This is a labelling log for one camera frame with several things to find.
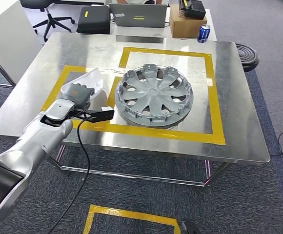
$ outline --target cardboard box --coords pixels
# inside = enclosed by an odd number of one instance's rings
[[[169,27],[173,38],[197,38],[199,29],[203,24],[207,24],[207,18],[204,20],[187,18],[179,12],[178,4],[170,6]]]

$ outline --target person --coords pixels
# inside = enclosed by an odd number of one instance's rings
[[[117,0],[122,4],[154,4],[154,0]],[[156,4],[162,4],[162,0],[157,0]]]

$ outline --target gray wheel cover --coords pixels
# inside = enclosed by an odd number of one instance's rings
[[[114,92],[119,113],[129,123],[175,125],[191,109],[191,84],[173,67],[145,64],[123,75]]]

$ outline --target white cabinet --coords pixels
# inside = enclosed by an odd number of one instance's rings
[[[42,49],[18,0],[0,0],[0,66],[14,83]]]

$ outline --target table leg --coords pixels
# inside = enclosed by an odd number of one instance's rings
[[[62,166],[61,164],[60,164],[59,162],[58,162],[57,160],[55,160],[55,158],[50,156],[48,158],[48,162],[50,162],[52,165],[53,165],[54,167],[55,167],[56,169],[59,170],[60,172],[61,172],[62,174],[65,175],[65,176],[68,176],[69,175],[69,172],[68,171],[64,171],[64,170],[62,170]]]
[[[59,149],[59,152],[56,158],[50,157],[49,162],[55,166],[57,169],[61,170],[63,174],[67,175],[69,172],[83,172],[86,173],[87,169],[86,168],[76,168],[76,167],[67,167],[62,166],[60,164],[61,159],[62,158],[64,151],[65,149],[64,145],[61,145]],[[208,160],[204,161],[206,167],[206,181],[205,182],[197,182],[197,181],[190,181],[190,180],[181,180],[181,179],[172,179],[172,178],[161,178],[161,177],[154,177],[154,176],[145,176],[145,175],[132,175],[132,174],[125,174],[125,173],[114,173],[114,172],[105,172],[105,171],[98,171],[98,170],[89,170],[90,174],[95,175],[102,175],[102,176],[115,176],[115,177],[122,177],[122,178],[130,178],[130,179],[142,179],[148,181],[158,181],[164,183],[172,183],[172,184],[182,184],[182,185],[191,185],[191,186],[198,186],[198,187],[207,187],[210,183],[214,182],[216,179],[219,177],[222,172],[224,172],[230,163],[222,163],[216,171],[211,174],[210,162]]]
[[[228,163],[228,162],[222,163],[221,166],[217,168],[215,172],[212,173],[211,176],[210,176],[208,179],[207,179],[204,182],[204,187],[209,186],[211,183],[213,183],[214,181],[216,181],[217,178],[219,178],[220,175],[225,172],[230,164],[231,163]]]
[[[206,167],[206,179],[209,179],[211,176],[211,170],[210,168],[210,161],[204,160],[204,166]]]

